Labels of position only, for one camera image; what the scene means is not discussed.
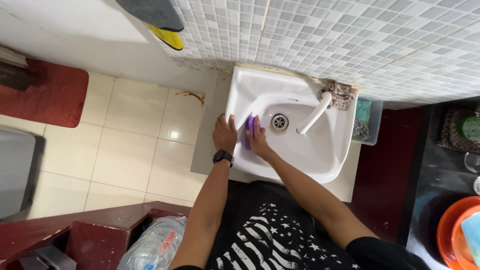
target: wristwatch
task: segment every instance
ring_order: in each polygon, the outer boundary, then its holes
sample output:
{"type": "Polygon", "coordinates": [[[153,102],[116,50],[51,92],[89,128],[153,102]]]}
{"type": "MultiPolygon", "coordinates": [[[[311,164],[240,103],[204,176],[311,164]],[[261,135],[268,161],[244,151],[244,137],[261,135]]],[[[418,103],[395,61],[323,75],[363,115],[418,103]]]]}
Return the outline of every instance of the wristwatch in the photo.
{"type": "Polygon", "coordinates": [[[219,150],[213,155],[213,164],[215,164],[215,162],[219,162],[222,159],[230,161],[230,168],[233,166],[233,156],[225,150],[219,150]]]}

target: sink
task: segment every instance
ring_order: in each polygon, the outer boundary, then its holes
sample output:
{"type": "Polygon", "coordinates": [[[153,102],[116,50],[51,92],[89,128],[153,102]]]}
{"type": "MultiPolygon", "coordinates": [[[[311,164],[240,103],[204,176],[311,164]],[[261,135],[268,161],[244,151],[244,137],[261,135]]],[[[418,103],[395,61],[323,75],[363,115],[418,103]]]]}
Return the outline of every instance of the sink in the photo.
{"type": "Polygon", "coordinates": [[[227,118],[235,115],[238,130],[233,167],[280,179],[267,162],[245,148],[245,122],[258,114],[268,145],[281,158],[319,183],[335,179],[350,147],[357,97],[348,110],[326,109],[305,134],[297,133],[297,127],[320,104],[317,93],[323,88],[303,78],[236,66],[225,113],[227,118]],[[278,114],[287,119],[286,128],[278,117],[281,128],[272,125],[278,114]]]}

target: purple sponge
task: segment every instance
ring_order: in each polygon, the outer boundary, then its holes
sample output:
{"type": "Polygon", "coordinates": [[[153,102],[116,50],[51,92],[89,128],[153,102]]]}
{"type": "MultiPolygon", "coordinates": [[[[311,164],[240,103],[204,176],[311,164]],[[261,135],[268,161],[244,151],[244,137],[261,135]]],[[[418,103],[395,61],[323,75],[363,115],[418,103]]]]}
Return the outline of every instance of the purple sponge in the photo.
{"type": "MultiPolygon", "coordinates": [[[[255,124],[255,117],[254,116],[247,117],[245,128],[247,128],[252,134],[255,134],[255,132],[253,131],[253,124],[255,124]]],[[[261,128],[260,121],[258,122],[258,128],[261,128]]],[[[248,140],[247,137],[245,138],[245,149],[247,150],[252,149],[252,147],[250,146],[250,141],[248,140]]]]}

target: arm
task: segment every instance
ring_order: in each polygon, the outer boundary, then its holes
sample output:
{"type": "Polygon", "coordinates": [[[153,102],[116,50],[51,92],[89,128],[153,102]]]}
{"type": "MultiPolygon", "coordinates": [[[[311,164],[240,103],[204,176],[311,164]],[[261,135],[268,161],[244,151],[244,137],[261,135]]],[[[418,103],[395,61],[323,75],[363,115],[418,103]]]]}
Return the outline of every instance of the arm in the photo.
{"type": "Polygon", "coordinates": [[[298,204],[324,226],[338,246],[345,249],[356,238],[377,237],[343,202],[314,179],[285,162],[268,146],[265,129],[259,129],[258,116],[255,117],[254,132],[255,135],[247,130],[252,150],[274,168],[298,204]]]}
{"type": "MultiPolygon", "coordinates": [[[[217,118],[212,137],[217,151],[225,150],[233,155],[237,142],[233,115],[230,116],[228,124],[225,114],[217,118]]],[[[213,166],[195,200],[182,243],[168,270],[184,265],[198,266],[203,269],[207,264],[227,201],[229,170],[228,160],[221,160],[213,166]]]]}

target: black countertop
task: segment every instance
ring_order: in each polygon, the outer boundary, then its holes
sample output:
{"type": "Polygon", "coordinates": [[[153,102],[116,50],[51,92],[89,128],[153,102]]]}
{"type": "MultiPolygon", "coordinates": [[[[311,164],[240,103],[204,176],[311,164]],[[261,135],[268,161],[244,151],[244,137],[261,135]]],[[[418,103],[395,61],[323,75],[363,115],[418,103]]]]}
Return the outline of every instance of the black countertop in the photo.
{"type": "Polygon", "coordinates": [[[435,144],[443,125],[446,110],[452,106],[472,107],[479,98],[440,103],[423,108],[422,126],[412,161],[407,198],[403,211],[399,243],[419,255],[432,270],[450,269],[437,248],[438,223],[454,202],[476,196],[473,182],[478,177],[466,169],[465,153],[435,144]]]}

